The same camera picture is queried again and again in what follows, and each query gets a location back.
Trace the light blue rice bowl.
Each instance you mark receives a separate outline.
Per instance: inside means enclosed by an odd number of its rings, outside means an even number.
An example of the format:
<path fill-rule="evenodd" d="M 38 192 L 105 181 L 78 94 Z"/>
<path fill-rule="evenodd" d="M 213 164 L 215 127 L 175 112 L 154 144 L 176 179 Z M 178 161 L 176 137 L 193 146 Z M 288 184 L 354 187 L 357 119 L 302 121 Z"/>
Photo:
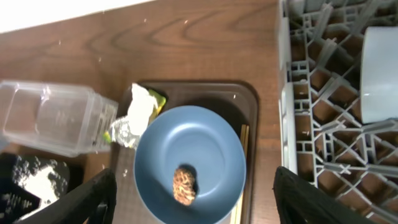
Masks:
<path fill-rule="evenodd" d="M 361 56 L 364 123 L 397 118 L 397 27 L 368 27 Z"/>

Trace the dark blue plate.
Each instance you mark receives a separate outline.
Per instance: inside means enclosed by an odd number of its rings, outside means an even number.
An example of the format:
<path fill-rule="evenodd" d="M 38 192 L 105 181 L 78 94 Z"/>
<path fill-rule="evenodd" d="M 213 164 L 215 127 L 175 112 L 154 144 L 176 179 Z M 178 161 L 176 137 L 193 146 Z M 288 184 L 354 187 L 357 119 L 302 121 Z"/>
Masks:
<path fill-rule="evenodd" d="M 221 223 L 239 198 L 239 135 L 222 116 L 185 105 L 161 113 L 136 149 L 134 181 L 140 200 L 160 223 Z M 173 196 L 178 168 L 194 178 L 190 206 Z"/>

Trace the foil wrapper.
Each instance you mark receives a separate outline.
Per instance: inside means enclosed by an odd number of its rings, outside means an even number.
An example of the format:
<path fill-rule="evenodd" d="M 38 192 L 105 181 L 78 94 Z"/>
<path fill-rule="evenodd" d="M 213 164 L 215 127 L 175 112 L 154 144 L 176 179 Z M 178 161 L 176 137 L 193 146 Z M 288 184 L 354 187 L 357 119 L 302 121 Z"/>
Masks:
<path fill-rule="evenodd" d="M 127 114 L 116 118 L 104 132 L 107 143 L 118 143 L 120 146 L 136 150 L 147 127 L 158 117 L 167 102 L 159 92 L 133 83 L 131 101 Z"/>

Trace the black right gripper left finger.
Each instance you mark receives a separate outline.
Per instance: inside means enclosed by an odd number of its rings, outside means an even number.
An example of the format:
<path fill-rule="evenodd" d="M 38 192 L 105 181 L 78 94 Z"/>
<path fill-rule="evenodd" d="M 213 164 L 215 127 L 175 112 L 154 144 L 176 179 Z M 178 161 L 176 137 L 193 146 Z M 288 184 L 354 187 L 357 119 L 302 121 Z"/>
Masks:
<path fill-rule="evenodd" d="M 105 168 L 56 202 L 19 220 L 25 224 L 112 224 L 117 200 L 114 172 Z"/>

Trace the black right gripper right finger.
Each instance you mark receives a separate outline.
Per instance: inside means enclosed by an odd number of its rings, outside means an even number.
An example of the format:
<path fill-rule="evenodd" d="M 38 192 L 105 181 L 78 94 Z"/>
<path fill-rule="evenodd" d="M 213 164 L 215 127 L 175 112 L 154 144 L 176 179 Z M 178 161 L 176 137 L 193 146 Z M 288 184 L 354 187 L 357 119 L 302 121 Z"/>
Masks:
<path fill-rule="evenodd" d="M 281 224 L 373 223 L 283 166 L 276 168 L 272 189 Z"/>

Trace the wooden chopstick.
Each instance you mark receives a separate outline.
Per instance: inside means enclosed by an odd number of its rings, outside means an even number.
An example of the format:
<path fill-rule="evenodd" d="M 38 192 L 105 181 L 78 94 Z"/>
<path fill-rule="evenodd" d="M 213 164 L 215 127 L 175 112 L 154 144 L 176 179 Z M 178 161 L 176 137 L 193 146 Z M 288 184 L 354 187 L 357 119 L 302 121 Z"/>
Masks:
<path fill-rule="evenodd" d="M 241 126 L 241 143 L 244 149 L 244 155 L 247 156 L 247 151 L 248 151 L 248 137 L 249 137 L 249 126 L 246 124 L 243 124 Z M 236 205 L 236 216 L 235 216 L 235 224 L 240 224 L 241 223 L 241 213 L 242 213 L 242 204 L 243 204 L 243 197 L 244 197 L 244 192 L 242 192 L 239 201 Z"/>
<path fill-rule="evenodd" d="M 244 186 L 245 186 L 245 181 L 246 181 L 246 156 L 244 155 L 244 149 L 241 143 L 241 147 L 240 147 L 241 152 L 238 154 L 239 156 L 241 156 L 240 159 L 238 159 L 238 172 L 236 173 L 236 177 L 238 179 L 238 184 L 239 184 L 239 198 L 242 194 L 242 192 L 244 192 Z M 235 216 L 236 216 L 236 205 L 239 201 L 239 198 L 236 201 L 236 204 L 234 206 L 234 208 L 231 211 L 231 218 L 230 218 L 230 224 L 235 224 Z"/>

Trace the brown food piece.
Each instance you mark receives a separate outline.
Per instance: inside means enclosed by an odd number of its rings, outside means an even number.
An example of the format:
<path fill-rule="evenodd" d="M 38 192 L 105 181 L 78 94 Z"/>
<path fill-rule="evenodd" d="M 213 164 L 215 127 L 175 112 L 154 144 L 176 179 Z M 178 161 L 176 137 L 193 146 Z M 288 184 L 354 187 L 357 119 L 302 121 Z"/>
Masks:
<path fill-rule="evenodd" d="M 173 177 L 174 199 L 184 206 L 190 206 L 196 197 L 194 185 L 195 178 L 189 170 L 176 169 Z"/>

